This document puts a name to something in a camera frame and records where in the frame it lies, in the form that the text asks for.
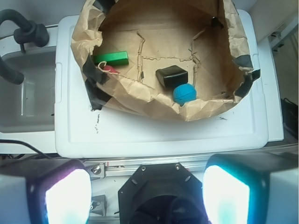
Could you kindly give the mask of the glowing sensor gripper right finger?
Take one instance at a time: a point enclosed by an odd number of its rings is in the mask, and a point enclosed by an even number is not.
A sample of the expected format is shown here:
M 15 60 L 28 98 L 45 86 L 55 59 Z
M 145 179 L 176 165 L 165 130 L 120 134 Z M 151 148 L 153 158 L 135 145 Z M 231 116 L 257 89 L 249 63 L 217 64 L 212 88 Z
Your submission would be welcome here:
M 299 157 L 214 154 L 206 164 L 202 192 L 213 224 L 297 224 Z

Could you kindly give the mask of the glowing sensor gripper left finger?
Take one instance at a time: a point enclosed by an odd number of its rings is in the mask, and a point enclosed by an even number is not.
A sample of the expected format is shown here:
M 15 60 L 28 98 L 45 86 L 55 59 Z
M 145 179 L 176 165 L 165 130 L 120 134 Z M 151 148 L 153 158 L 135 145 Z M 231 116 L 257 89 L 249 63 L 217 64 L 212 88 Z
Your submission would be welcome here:
M 0 163 L 2 224 L 85 224 L 91 197 L 91 178 L 79 160 Z

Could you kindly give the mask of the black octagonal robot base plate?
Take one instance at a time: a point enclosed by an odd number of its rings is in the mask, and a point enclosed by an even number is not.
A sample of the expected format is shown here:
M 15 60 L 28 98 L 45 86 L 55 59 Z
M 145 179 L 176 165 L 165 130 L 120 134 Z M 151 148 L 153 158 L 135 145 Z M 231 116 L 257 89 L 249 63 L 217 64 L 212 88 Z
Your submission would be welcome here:
M 122 224 L 207 224 L 202 182 L 180 163 L 141 165 L 118 191 Z

